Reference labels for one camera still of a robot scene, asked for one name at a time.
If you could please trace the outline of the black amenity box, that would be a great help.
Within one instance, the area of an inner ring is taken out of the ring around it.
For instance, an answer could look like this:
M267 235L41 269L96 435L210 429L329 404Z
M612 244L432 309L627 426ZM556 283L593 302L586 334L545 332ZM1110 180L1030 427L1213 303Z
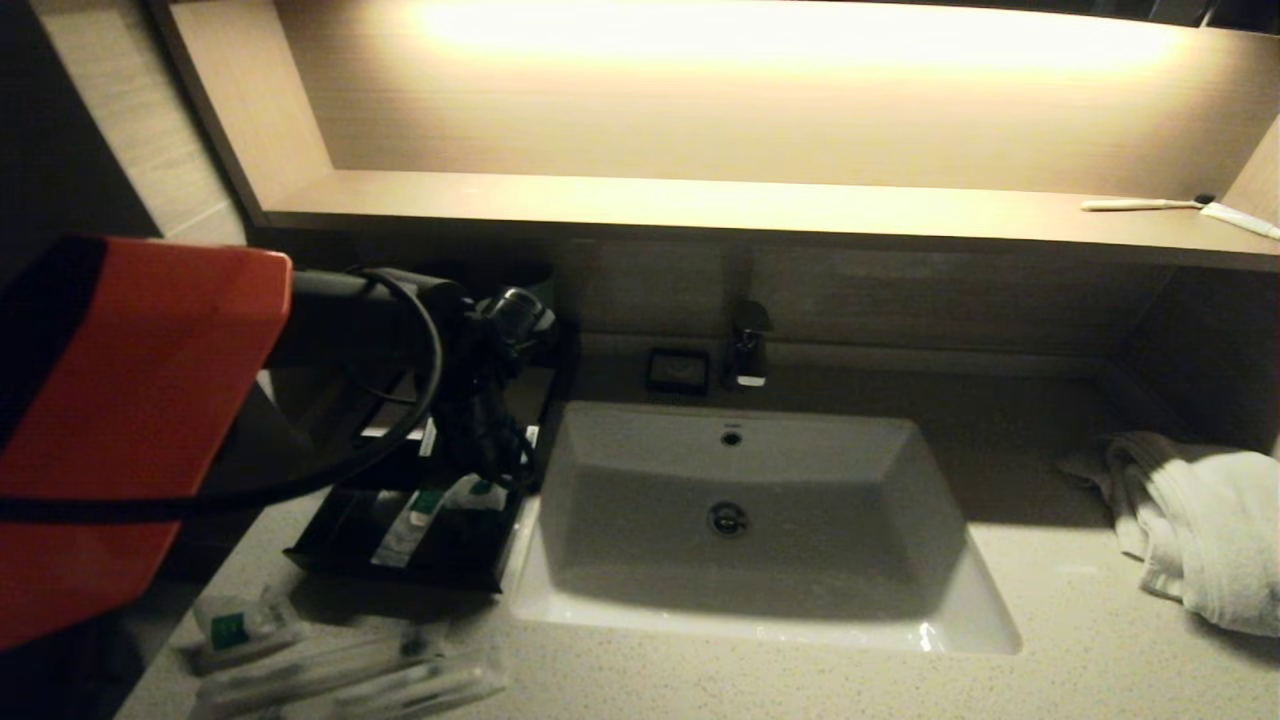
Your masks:
M554 380L550 384L540 415L541 424L538 446L534 447L529 442L532 446L532 454L524 461L524 466L531 471L527 491L517 495L531 495L541 484L544 466L549 459L550 441L556 434L556 424L559 420L561 409L568 398L568 391L579 365L580 342L575 325L556 323L550 333L538 337L538 346L525 356L521 372L508 380L511 383L527 369L535 366L554 372ZM419 429L429 418L435 421L435 398L433 400L431 411L411 432ZM419 454L419 443L403 438L396 450L375 461L370 468L357 473L353 478L344 480L343 484L356 489L394 489L407 492L419 486L440 486L448 479L460 479L467 474L474 474L461 471L445 460L440 433L438 442L439 445L431 457L422 457Z

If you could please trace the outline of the white toothbrush dark head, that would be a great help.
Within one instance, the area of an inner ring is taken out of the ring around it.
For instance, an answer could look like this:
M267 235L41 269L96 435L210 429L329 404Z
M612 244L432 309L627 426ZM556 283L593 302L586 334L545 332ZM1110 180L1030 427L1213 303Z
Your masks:
M1082 211L1165 211L1197 210L1217 200L1216 193L1198 193L1190 200L1175 199L1091 199L1080 204Z

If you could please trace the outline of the small black soap dish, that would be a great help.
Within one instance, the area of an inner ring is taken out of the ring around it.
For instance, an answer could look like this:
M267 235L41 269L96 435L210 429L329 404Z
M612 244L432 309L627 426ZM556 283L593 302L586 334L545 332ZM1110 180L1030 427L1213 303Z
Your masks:
M705 397L710 388L710 355L701 350L653 348L644 384L654 393Z

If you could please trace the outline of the clear sachet green label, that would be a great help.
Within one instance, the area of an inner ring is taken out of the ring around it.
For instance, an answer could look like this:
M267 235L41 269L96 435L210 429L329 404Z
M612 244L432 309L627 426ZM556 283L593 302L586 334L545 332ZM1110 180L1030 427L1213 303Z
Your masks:
M256 596L210 594L192 607L202 641L191 656L198 675L250 664L300 643L308 626L273 585Z

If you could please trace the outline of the white folded towel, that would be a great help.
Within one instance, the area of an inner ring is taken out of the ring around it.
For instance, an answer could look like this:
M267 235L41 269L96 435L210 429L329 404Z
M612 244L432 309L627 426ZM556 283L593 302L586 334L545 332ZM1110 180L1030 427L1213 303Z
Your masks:
M1279 460L1129 430L1057 468L1100 493L1142 591L1224 630L1280 638Z

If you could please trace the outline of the lit wooden wall shelf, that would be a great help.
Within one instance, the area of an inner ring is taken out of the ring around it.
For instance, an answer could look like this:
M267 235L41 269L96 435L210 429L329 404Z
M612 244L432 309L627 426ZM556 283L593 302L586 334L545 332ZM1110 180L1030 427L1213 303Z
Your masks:
M796 0L143 0L253 225L1280 270L1280 36Z

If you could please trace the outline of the white toothpaste tube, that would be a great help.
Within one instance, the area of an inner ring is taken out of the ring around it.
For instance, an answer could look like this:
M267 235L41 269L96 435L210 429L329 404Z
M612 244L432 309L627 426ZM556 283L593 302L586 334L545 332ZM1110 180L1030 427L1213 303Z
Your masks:
M1219 222L1225 222L1240 229L1249 231L1251 233L1280 241L1280 225L1236 210L1225 204L1208 202L1199 210L1199 214Z

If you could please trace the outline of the white ceramic sink basin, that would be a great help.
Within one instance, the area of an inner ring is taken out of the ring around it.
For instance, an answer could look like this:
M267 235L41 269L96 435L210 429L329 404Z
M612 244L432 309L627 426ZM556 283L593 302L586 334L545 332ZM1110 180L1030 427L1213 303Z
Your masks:
M749 533L710 533L722 501ZM856 650L1021 650L922 429L883 416L568 404L513 611Z

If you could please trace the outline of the black box drawer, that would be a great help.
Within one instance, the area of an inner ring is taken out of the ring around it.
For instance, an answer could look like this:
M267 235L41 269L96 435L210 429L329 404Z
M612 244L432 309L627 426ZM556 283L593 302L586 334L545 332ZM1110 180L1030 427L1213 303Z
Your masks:
M502 512L445 511L440 506L407 568L371 564L375 548L415 491L447 492L457 480L419 486L407 492L356 489L342 482L329 491L284 555L310 573L498 594L515 521L524 502L521 495L508 493Z

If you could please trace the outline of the chrome faucet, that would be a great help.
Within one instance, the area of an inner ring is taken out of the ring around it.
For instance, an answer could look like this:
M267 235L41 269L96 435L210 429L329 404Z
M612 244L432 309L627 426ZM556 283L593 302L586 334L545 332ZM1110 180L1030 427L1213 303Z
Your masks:
M731 389L764 387L767 383L765 336L773 331L767 309L753 300L739 300L730 318L730 341L724 355L724 383Z

